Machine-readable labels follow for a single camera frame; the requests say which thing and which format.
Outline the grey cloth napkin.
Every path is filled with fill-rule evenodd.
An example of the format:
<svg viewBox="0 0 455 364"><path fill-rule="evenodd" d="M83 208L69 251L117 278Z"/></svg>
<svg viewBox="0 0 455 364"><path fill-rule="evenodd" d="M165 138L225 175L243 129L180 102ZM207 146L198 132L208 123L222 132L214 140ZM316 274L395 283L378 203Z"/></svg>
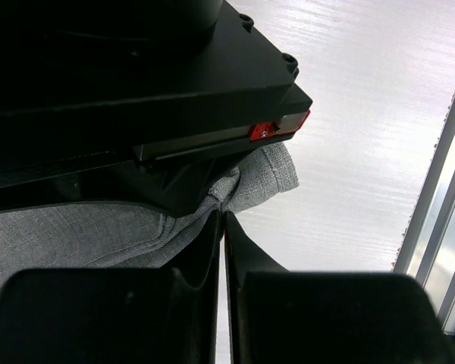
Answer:
<svg viewBox="0 0 455 364"><path fill-rule="evenodd" d="M0 213L0 288L28 268L158 268L199 235L211 212L242 212L298 185L290 153L276 143L225 173L184 217L90 204Z"/></svg>

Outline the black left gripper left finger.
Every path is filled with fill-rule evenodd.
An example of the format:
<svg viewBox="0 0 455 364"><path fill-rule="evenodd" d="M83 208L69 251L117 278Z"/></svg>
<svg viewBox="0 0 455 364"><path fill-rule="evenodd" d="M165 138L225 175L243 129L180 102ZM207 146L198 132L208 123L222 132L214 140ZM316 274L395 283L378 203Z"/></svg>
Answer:
<svg viewBox="0 0 455 364"><path fill-rule="evenodd" d="M27 269L0 290L0 363L213 363L221 215L160 268Z"/></svg>

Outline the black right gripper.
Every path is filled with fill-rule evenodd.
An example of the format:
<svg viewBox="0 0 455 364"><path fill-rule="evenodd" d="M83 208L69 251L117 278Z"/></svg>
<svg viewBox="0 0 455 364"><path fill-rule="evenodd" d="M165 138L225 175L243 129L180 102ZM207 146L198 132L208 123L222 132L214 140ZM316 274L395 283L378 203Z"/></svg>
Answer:
<svg viewBox="0 0 455 364"><path fill-rule="evenodd" d="M298 73L226 1L0 1L0 212L188 215L303 126Z"/></svg>

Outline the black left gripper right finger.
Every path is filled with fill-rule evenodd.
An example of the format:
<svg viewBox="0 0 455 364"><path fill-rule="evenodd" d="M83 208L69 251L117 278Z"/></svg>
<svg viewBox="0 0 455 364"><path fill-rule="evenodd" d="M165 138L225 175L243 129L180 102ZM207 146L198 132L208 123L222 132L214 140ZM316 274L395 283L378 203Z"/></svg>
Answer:
<svg viewBox="0 0 455 364"><path fill-rule="evenodd" d="M234 363L455 363L411 277L289 271L224 215Z"/></svg>

